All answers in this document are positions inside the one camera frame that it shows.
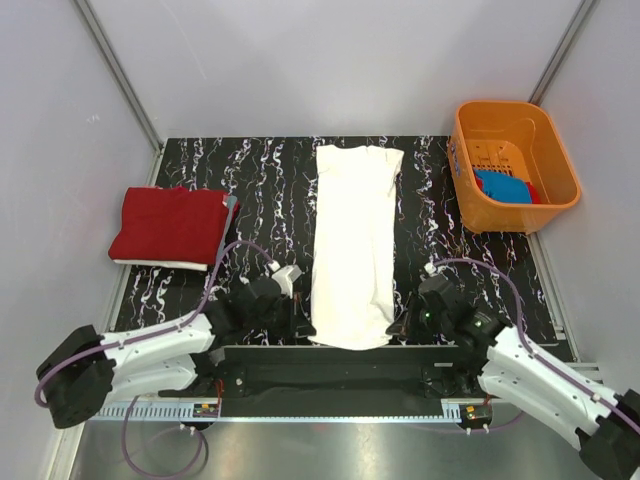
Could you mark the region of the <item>white t shirt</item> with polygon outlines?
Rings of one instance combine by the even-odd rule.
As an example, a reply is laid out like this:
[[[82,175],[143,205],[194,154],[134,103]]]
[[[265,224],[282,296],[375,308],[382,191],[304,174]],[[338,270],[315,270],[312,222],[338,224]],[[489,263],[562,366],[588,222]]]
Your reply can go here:
[[[311,283],[311,340],[369,350],[394,321],[394,148],[320,146]]]
[[[114,259],[114,262],[119,265],[182,269],[182,270],[192,270],[192,271],[200,271],[200,272],[204,272],[209,268],[208,264],[186,262],[186,261]]]

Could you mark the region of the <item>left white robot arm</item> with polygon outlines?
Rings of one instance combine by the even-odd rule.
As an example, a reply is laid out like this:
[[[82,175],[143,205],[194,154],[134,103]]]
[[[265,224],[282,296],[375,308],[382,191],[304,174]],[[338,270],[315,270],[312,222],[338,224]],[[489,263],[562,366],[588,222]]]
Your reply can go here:
[[[139,330],[100,334],[79,327],[37,368],[35,400],[56,428],[66,429],[139,395],[239,399],[249,393],[247,369],[224,349],[258,330],[293,339],[315,335],[293,281],[263,276]]]

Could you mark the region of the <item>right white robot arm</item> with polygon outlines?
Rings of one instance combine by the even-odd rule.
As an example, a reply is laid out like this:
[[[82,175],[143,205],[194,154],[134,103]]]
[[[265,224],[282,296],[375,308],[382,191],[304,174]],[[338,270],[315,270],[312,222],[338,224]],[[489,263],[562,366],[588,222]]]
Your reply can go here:
[[[639,394],[620,394],[587,378],[469,302],[442,275],[424,280],[387,330],[408,341],[441,334],[460,351],[431,385],[446,395],[483,391],[506,400],[564,438],[601,479],[630,479],[639,470]]]

